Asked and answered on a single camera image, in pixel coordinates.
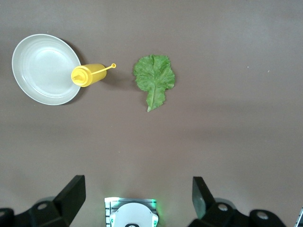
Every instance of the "green leaf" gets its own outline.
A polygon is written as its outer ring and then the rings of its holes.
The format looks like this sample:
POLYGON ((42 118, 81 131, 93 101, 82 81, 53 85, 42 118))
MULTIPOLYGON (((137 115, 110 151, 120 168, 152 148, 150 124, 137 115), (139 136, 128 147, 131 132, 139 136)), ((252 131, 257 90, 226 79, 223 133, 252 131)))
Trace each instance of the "green leaf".
POLYGON ((140 58, 134 66, 134 75, 138 87, 148 92, 148 112, 161 106, 165 101, 165 90, 175 85, 168 56, 151 54, 140 58))

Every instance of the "white device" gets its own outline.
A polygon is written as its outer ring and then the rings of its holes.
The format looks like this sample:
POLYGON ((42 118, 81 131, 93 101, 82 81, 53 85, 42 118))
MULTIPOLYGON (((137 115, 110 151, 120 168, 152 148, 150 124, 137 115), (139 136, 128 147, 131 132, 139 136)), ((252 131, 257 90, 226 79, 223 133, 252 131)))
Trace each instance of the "white device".
POLYGON ((159 217, 140 203, 121 206, 109 216, 111 227, 156 227, 159 217))

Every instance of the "white plate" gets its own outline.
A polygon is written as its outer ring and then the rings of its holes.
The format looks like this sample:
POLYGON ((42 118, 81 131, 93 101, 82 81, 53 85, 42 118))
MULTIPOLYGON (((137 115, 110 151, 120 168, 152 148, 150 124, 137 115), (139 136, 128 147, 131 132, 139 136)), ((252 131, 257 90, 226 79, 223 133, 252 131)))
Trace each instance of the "white plate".
POLYGON ((72 48, 52 35, 36 34, 15 48, 12 69, 20 88, 32 99, 46 105, 72 100, 80 87, 71 80, 80 61, 72 48))

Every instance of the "gray table surface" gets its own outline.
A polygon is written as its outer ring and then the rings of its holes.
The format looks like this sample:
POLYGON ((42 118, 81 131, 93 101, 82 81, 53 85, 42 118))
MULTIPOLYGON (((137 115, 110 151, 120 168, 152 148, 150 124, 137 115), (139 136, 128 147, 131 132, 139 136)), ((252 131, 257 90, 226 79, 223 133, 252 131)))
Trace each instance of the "gray table surface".
POLYGON ((73 227, 105 225, 104 198, 155 198, 160 226, 195 217, 193 176, 239 211, 293 226, 303 205, 303 4, 299 0, 0 0, 0 207, 16 213, 84 174, 73 227), (32 34, 81 63, 116 63, 68 104, 17 85, 11 57, 32 34), (146 112, 137 60, 169 56, 176 84, 146 112))

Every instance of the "yellow bottle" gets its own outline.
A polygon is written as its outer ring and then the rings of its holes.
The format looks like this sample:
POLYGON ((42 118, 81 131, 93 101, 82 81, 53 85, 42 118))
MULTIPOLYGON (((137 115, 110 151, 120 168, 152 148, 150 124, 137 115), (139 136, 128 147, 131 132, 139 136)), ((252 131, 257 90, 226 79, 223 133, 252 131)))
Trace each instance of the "yellow bottle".
POLYGON ((107 70, 115 67, 116 64, 114 63, 107 68, 101 64, 80 65, 74 68, 74 70, 71 72, 71 79, 74 84, 80 87, 87 87, 99 80, 104 79, 107 70))

